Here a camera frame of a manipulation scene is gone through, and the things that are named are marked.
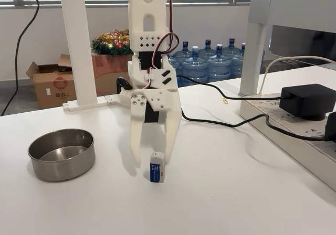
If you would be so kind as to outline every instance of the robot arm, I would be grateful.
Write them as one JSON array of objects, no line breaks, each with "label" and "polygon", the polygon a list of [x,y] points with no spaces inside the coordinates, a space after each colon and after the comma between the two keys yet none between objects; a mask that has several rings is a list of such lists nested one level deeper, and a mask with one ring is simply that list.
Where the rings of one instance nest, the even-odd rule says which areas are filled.
[{"label": "robot arm", "polygon": [[[181,120],[180,97],[177,91],[175,69],[169,64],[164,40],[154,58],[157,69],[151,69],[154,48],[168,32],[166,27],[167,0],[129,0],[130,46],[134,52],[128,62],[128,72],[133,90],[122,90],[118,103],[131,107],[131,151],[140,167],[140,139],[144,123],[165,126],[165,159],[169,162]],[[144,31],[143,21],[151,18],[153,31]]]}]

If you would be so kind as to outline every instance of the bowl rim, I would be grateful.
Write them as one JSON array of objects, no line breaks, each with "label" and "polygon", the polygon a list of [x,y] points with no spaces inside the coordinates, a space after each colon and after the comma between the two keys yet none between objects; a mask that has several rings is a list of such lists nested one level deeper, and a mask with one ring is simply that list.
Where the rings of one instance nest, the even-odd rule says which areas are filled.
[{"label": "bowl rim", "polygon": [[90,135],[92,136],[92,143],[91,143],[91,145],[90,145],[86,150],[92,148],[92,146],[93,146],[93,144],[94,144],[94,142],[95,142],[95,138],[93,137],[93,135],[92,135],[89,131],[84,130],[84,129],[59,129],[59,130],[51,131],[51,132],[49,132],[49,133],[46,133],[46,134],[44,134],[44,135],[41,135],[39,138],[35,139],[35,140],[29,145],[29,147],[28,147],[28,155],[29,155],[30,159],[33,159],[33,160],[35,160],[35,161],[37,161],[37,162],[40,162],[40,163],[61,163],[61,162],[65,162],[65,161],[69,161],[69,160],[71,160],[71,159],[77,158],[77,157],[81,156],[82,154],[84,154],[84,153],[86,152],[86,150],[85,150],[84,152],[80,153],[79,155],[76,155],[76,156],[71,157],[71,158],[68,158],[68,159],[60,160],[60,161],[42,161],[42,160],[36,159],[36,158],[34,158],[34,157],[31,156],[31,154],[30,154],[29,151],[30,151],[30,147],[32,146],[32,144],[33,144],[34,142],[36,142],[38,139],[40,139],[40,138],[42,138],[42,137],[44,137],[44,136],[46,136],[46,135],[48,135],[48,134],[52,134],[52,133],[56,133],[56,132],[60,132],[60,131],[64,131],[64,130],[80,130],[80,131],[85,131],[85,132],[87,132],[88,134],[90,134]]}]

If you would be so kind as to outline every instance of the power strip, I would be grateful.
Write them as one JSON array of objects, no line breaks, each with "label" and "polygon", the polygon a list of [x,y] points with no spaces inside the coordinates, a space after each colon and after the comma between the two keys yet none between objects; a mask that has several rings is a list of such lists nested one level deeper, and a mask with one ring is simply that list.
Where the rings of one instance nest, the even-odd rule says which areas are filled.
[{"label": "power strip", "polygon": [[[279,93],[255,95],[250,97],[279,97]],[[270,116],[269,122],[289,132],[311,136],[323,137],[327,118],[323,121],[307,121],[295,117],[279,107],[280,100],[276,101],[242,101],[240,115],[244,119],[252,118],[258,114],[266,113]],[[330,188],[336,191],[336,143],[334,142],[308,142],[281,134],[265,123],[265,118],[252,121],[251,124],[281,147],[286,153],[320,178]]]}]

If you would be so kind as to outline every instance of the gold tinsel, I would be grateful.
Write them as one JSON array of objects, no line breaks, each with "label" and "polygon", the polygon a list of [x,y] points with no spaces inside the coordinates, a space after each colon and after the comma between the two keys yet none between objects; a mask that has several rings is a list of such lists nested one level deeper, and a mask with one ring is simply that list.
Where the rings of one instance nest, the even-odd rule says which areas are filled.
[{"label": "gold tinsel", "polygon": [[112,46],[117,45],[129,45],[130,44],[130,31],[128,29],[118,30],[115,29],[110,33],[101,34],[98,39],[101,39],[103,43]]}]

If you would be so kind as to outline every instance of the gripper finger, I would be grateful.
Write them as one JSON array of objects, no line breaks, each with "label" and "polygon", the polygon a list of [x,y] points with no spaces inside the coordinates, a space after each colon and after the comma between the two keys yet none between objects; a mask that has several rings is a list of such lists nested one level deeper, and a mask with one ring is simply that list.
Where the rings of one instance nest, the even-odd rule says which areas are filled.
[{"label": "gripper finger", "polygon": [[140,140],[146,102],[147,100],[142,95],[134,95],[131,99],[131,152],[137,167],[141,165]]}]

